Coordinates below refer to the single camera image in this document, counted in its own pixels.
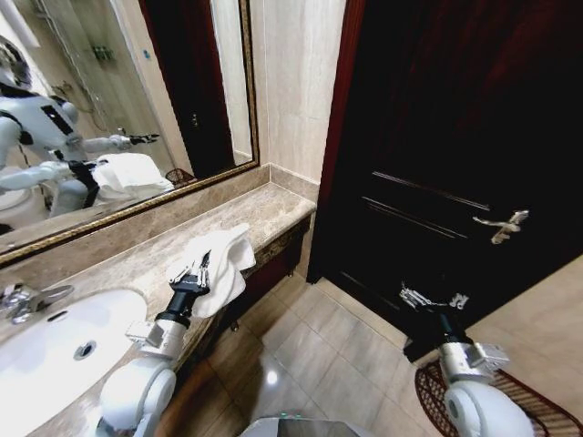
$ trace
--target door frame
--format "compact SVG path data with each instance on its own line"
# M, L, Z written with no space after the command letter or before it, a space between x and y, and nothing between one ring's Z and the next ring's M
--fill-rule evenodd
M324 275L323 261L327 236L325 222L330 213L330 201L336 160L342 141L344 116L348 105L348 96L353 81L354 63L363 23L366 0L346 0L344 8L343 30L340 39L340 51L336 64L336 78L332 95L332 108L328 124L328 137L324 150L322 178L318 194L318 208L314 223L312 253L308 267L307 280L317 282Z

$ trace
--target gold mirror frame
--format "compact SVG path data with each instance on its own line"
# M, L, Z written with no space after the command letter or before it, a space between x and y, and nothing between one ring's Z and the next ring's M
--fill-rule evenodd
M239 0L239 13L240 13L240 27L241 27L241 40L242 40L242 50L243 50L243 63L245 68L245 79L247 81L247 102L249 107L249 122L251 128L251 149L253 152L252 161L241 164L235 168L227 170L216 176L210 178L197 180L188 184L185 187L175 188L174 190L157 196L155 198L150 198L148 200L141 201L130 207L116 211L106 217L98 218L89 223L81 223L74 228L50 234L41 239L37 239L30 243L22 246L16 246L7 252L0 254L0 268L15 264L18 261L32 257L38 253L44 252L46 250L52 249L56 246L68 243L73 239L78 239L96 230L102 229L106 226L112 225L124 219L128 219L132 216L144 212L148 209L164 205L171 202L177 198L182 198L190 193L199 191L203 188L209 187L213 184L221 182L222 180L232 178L237 176L247 170L256 168L260 163L259 156L259 137L257 128L257 105L255 100L255 80L253 74L253 50L252 50L252 39L251 39L251 8L250 0Z

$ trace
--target tiled floor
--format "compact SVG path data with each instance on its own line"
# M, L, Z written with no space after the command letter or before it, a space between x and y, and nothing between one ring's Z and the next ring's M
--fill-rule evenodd
M414 391L404 335L322 279L284 279L226 331L175 394L160 437L239 435L263 416L352 422L382 436L438 436Z

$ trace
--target mirror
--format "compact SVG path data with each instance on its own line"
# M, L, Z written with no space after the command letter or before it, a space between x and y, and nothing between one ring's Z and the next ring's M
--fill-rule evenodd
M259 165L247 2L2 2L0 255Z

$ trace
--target dark wooden door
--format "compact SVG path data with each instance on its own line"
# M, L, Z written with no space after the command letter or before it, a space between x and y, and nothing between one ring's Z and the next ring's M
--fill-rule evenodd
M233 168L210 0L140 0L140 6L194 176Z
M410 358L431 333L403 282L466 295L469 326L583 252L581 22L570 0L348 1L309 279L406 333ZM474 220L524 209L498 245Z

